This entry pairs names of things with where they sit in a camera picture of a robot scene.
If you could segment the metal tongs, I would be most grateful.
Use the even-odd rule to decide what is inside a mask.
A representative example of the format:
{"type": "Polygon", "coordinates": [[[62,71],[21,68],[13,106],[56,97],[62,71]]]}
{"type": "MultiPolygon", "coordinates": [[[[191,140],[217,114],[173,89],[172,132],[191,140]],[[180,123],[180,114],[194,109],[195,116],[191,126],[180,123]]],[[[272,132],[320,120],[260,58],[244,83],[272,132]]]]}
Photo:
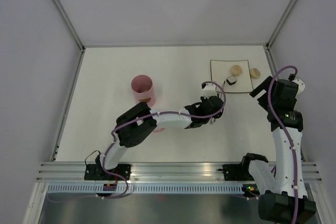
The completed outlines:
{"type": "Polygon", "coordinates": [[[216,88],[216,90],[217,90],[217,96],[223,102],[221,110],[224,110],[224,107],[226,105],[226,93],[225,93],[225,90],[224,90],[225,84],[226,84],[226,81],[224,81],[220,85],[220,88],[218,87],[218,85],[216,85],[217,86],[217,88],[216,88]]]}

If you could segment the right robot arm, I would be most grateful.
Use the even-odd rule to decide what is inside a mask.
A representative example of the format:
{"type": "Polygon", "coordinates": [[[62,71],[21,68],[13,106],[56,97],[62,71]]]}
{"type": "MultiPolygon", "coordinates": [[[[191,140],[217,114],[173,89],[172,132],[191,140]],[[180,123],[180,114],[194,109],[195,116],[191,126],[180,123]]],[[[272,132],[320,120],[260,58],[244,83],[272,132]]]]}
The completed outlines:
{"type": "Polygon", "coordinates": [[[253,153],[247,153],[239,167],[243,178],[253,178],[256,183],[260,219],[275,223],[307,223],[317,212],[302,175],[303,117],[295,110],[299,85],[294,78],[294,74],[288,80],[267,77],[250,93],[255,97],[265,91],[257,101],[267,112],[276,148],[276,169],[271,171],[268,159],[253,153]]]}

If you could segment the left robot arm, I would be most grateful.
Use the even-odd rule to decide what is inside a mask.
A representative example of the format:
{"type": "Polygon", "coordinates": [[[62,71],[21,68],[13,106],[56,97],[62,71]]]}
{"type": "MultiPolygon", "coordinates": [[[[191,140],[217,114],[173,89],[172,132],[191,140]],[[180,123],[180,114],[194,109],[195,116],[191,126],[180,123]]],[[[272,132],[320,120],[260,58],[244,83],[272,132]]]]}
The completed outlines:
{"type": "Polygon", "coordinates": [[[201,98],[200,102],[187,105],[179,111],[162,111],[140,102],[116,120],[112,130],[112,144],[98,152],[94,164],[86,164],[84,180],[126,181],[130,178],[131,165],[119,161],[127,150],[136,147],[155,130],[166,128],[195,129],[207,124],[211,118],[223,114],[225,99],[218,95],[201,98]]]}

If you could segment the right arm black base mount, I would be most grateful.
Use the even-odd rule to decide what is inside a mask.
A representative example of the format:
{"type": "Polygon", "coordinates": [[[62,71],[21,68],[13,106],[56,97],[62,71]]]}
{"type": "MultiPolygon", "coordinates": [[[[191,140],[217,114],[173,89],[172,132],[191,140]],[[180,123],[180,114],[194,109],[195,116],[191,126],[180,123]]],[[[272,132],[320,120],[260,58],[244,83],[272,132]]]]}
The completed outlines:
{"type": "Polygon", "coordinates": [[[245,181],[245,175],[243,173],[242,166],[239,164],[224,164],[219,169],[224,176],[224,181],[233,182],[233,181],[245,181]]]}

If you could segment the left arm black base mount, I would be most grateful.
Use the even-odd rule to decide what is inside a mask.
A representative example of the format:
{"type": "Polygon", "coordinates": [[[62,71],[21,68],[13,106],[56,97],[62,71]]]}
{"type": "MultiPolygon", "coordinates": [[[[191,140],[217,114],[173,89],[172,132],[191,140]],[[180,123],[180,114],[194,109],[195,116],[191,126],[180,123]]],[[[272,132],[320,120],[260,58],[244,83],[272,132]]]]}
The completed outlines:
{"type": "Polygon", "coordinates": [[[102,167],[97,164],[88,164],[86,166],[84,180],[88,181],[116,181],[121,180],[123,177],[126,180],[129,180],[131,175],[131,165],[130,164],[119,164],[115,169],[109,170],[109,173],[106,173],[102,167]]]}

